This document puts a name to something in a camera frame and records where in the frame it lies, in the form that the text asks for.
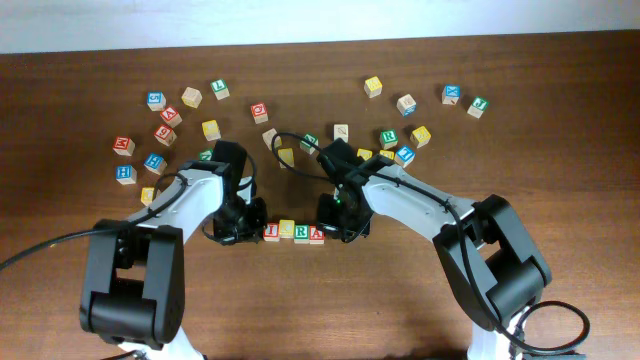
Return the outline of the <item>red I block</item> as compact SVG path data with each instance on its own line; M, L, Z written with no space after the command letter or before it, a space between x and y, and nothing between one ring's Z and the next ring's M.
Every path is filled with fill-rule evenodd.
M278 223L267 223L263 231L263 239L267 242L279 242L280 231Z

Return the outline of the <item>yellow C block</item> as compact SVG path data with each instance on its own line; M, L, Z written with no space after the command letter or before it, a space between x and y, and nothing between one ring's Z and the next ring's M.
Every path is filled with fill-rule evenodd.
M295 221L282 219L279 221L279 236L282 239L292 239L295 232Z

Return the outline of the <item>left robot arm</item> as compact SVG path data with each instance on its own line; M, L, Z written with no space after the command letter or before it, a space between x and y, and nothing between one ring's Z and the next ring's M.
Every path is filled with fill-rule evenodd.
M127 220L101 220L89 237L79 308L81 328L137 359L200 359L181 326L184 245L202 225L224 246L258 241L267 221L249 156L218 141L209 161L182 165L172 184Z

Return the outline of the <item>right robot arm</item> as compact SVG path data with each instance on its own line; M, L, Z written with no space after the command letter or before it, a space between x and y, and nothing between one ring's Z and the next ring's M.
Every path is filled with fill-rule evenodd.
M535 354L523 341L523 325L552 275L504 198L447 194L387 157L363 160L343 140L321 149L317 161L336 187L318 205L327 234L349 243L368 235L375 215L399 221L433 243L454 298L473 323L468 358Z

